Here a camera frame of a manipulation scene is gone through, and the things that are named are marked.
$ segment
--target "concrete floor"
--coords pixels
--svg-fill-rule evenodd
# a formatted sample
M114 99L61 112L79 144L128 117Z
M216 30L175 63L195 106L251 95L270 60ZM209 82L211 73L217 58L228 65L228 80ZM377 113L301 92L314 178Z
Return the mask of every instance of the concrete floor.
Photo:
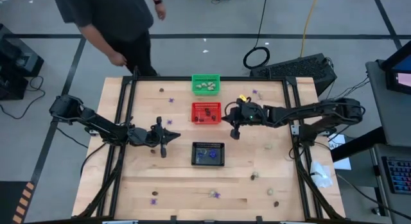
M0 4L0 23L19 34L78 34L73 24L64 24L54 0L9 0ZM411 34L411 0L381 0L398 35ZM168 10L164 22L155 20L153 34L241 34L257 33L264 0L231 0L211 4L211 0L164 0ZM302 34L312 0L268 0L262 33ZM374 0L318 0L307 34L328 35L390 35ZM42 148L51 117L48 108L62 91L73 55L80 39L24 39L24 42L45 59L40 75L45 79L46 97L33 104L24 119L14 121L0 114L0 180L30 180ZM242 59L255 44L255 39L153 39L153 66L163 76L219 73L224 76L245 76L248 71ZM298 57L300 39L261 39L259 45L271 52L270 64ZM396 51L390 39L309 39L304 55L324 53L335 65L338 80L331 96L356 85L365 77L365 63L387 58ZM251 57L250 65L261 62L260 53ZM98 50L86 43L69 91L81 97L85 105L97 109L103 81L106 77L123 76L126 69L114 67ZM1 102L4 107L20 114L36 96L26 93L22 101ZM378 126L380 120L369 85L350 95L367 109L362 123L352 126L345 134L357 137ZM87 144L89 136L79 125L59 127L78 141ZM69 218L80 179L80 166L86 149L60 133L53 139L37 190L26 221ZM344 197L346 207L349 196ZM346 209L348 217L358 215L358 209Z

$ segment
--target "wooden tabletop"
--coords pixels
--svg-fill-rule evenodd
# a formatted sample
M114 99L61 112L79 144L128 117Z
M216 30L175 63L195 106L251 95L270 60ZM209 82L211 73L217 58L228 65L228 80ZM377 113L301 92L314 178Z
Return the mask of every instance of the wooden tabletop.
M301 104L317 102L312 78L298 78ZM99 115L113 121L118 104L121 78L107 78L98 107ZM258 90L261 99L253 96ZM294 104L292 88L290 99ZM219 101L222 107L244 94L252 96L260 105L285 107L283 88L280 82L222 82L217 96L195 96L191 82L137 82L132 122L149 129L161 116L163 126L181 137L167 146L168 155L160 156L159 146L151 148L127 146L121 177L117 220L169 220L177 215L178 220L243 220L252 221L262 216L265 221L303 221L301 197L295 163L289 158L292 147L288 126L267 128L242 126L241 137L230 137L229 123L219 125L194 125L191 122L191 104L201 101ZM121 121L124 121L127 99ZM318 118L307 119L312 123ZM225 143L225 166L193 167L191 146L193 142ZM317 142L327 144L325 137ZM270 144L272 149L265 148ZM99 137L92 137L88 154L101 145ZM99 151L87 162L78 188L73 215L82 212L101 187L108 147ZM333 186L320 189L327 201L345 216L340 191L329 150L323 146L311 147L313 160L329 166ZM259 178L250 179L253 172ZM211 191L220 193L220 198L211 198ZM312 193L307 187L311 216L315 217ZM108 214L111 191L108 192L105 214Z

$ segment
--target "plastic bag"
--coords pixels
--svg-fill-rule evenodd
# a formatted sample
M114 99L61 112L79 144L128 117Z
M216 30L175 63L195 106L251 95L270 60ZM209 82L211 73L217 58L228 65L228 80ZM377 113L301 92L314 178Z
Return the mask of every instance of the plastic bag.
M313 161L311 163L310 175L317 187L327 188L333 185L328 166L322 166L320 163Z

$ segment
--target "green basket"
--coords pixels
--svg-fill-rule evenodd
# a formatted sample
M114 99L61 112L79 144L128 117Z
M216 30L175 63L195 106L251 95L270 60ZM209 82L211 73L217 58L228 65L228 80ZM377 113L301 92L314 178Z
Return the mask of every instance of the green basket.
M207 87L197 88L197 85L202 83L213 82L216 87L210 91ZM220 91L220 75L219 74L194 74L191 77L191 89L196 96L214 96Z

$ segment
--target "white paper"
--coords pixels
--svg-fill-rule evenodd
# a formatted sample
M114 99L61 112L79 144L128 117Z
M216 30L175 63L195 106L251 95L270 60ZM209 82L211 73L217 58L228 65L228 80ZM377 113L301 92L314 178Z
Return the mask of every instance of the white paper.
M328 139L330 140L334 136L335 136L335 134L330 135L328 137ZM329 144L329 149L330 150L338 148L340 145L345 144L344 135L342 135L342 134L338 135L332 141L329 141L328 144ZM339 160L338 162L334 162L334 168L335 169L351 170L351 164L350 164L349 158Z

